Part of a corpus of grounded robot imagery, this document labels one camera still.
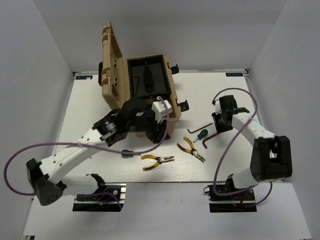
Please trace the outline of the dark hex key large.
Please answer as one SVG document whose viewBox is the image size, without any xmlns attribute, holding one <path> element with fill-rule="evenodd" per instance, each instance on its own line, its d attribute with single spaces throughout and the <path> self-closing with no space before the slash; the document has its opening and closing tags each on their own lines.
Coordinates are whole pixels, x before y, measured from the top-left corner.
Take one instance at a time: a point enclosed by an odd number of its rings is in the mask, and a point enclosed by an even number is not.
<svg viewBox="0 0 320 240">
<path fill-rule="evenodd" d="M 218 136 L 219 134 L 220 134 L 219 132 L 216 132 L 216 133 L 214 133 L 214 134 L 206 137 L 205 139 L 203 139 L 203 140 L 202 140 L 202 145 L 203 145 L 203 147 L 204 147 L 205 149 L 207 149 L 207 148 L 208 148 L 207 142 L 208 142 L 209 140 L 215 138 L 215 137 Z"/>
</svg>

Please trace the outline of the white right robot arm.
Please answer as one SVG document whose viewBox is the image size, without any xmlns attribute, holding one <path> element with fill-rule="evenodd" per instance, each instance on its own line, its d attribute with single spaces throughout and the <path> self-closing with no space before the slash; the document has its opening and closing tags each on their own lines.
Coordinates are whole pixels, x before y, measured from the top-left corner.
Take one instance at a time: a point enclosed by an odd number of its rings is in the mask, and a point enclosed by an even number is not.
<svg viewBox="0 0 320 240">
<path fill-rule="evenodd" d="M 287 136 L 278 136 L 254 119 L 254 114 L 239 107 L 233 95 L 215 97 L 213 122 L 218 134 L 237 130 L 252 146 L 249 167 L 233 173 L 225 180 L 224 189 L 213 192 L 220 197 L 238 199 L 243 193 L 260 182 L 290 178 L 293 174 L 291 142 Z"/>
</svg>

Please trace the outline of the tan plastic toolbox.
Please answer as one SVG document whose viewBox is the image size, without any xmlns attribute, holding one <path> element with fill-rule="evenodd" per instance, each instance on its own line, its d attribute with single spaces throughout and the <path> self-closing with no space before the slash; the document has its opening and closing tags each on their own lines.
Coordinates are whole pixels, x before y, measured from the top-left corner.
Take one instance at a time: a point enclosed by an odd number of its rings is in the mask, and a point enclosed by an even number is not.
<svg viewBox="0 0 320 240">
<path fill-rule="evenodd" d="M 163 55 L 156 54 L 124 58 L 110 22 L 102 30 L 102 50 L 103 60 L 99 64 L 98 84 L 101 86 L 103 99 L 112 110 L 121 108 L 124 102 L 131 98 L 135 98 L 131 97 L 130 94 L 127 60 Z M 188 111 L 190 107 L 187 101 L 178 102 L 178 95 L 173 75 L 179 73 L 179 67 L 177 65 L 170 66 L 169 58 L 166 55 L 163 56 L 169 86 L 171 88 L 171 95 L 167 98 L 163 98 L 163 100 L 168 101 L 172 107 L 172 111 L 169 114 L 169 133 L 171 134 L 173 133 L 175 125 L 180 119 L 182 112 Z M 157 100 L 157 97 L 151 97 L 143 100 L 145 100 L 148 107 L 152 107 L 152 104 Z"/>
</svg>

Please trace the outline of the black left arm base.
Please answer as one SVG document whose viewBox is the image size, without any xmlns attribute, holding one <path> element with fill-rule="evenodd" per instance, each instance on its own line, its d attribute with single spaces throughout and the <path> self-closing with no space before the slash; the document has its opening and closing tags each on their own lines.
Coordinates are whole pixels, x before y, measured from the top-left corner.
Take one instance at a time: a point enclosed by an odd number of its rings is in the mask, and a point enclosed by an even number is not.
<svg viewBox="0 0 320 240">
<path fill-rule="evenodd" d="M 82 196 L 76 195 L 73 202 L 73 212 L 120 212 L 126 198 L 125 183 L 106 184 L 99 195 Z"/>
</svg>

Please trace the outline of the dark hex key small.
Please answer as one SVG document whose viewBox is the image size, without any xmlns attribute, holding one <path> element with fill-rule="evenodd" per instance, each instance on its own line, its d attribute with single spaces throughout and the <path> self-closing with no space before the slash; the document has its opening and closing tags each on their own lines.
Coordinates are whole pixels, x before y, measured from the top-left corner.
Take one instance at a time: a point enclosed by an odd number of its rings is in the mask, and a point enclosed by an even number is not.
<svg viewBox="0 0 320 240">
<path fill-rule="evenodd" d="M 196 132 L 198 132 L 198 131 L 200 131 L 200 130 L 203 130 L 203 129 L 205 129 L 205 128 L 207 128 L 207 127 L 211 126 L 211 125 L 213 125 L 213 122 L 208 123 L 208 124 L 206 124 L 206 125 L 204 125 L 204 126 L 202 126 L 202 127 L 198 128 L 198 129 L 195 129 L 195 130 L 190 130 L 189 128 L 187 128 L 187 131 L 188 131 L 188 133 L 190 133 L 190 134 L 194 134 L 194 133 L 196 133 Z"/>
</svg>

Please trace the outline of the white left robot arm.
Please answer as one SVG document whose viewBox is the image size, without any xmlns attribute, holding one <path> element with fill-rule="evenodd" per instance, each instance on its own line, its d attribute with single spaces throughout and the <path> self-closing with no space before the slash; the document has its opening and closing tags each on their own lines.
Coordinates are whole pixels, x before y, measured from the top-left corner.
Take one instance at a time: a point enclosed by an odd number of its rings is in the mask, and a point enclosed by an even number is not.
<svg viewBox="0 0 320 240">
<path fill-rule="evenodd" d="M 133 97 L 94 123 L 77 141 L 65 143 L 61 151 L 42 160 L 29 160 L 27 177 L 40 204 L 48 206 L 68 195 L 96 200 L 111 195 L 97 173 L 71 176 L 70 171 L 96 153 L 109 151 L 129 133 L 144 133 L 151 142 L 160 145 L 168 135 L 172 110 L 169 101 L 160 96 L 151 107 L 143 99 Z"/>
</svg>

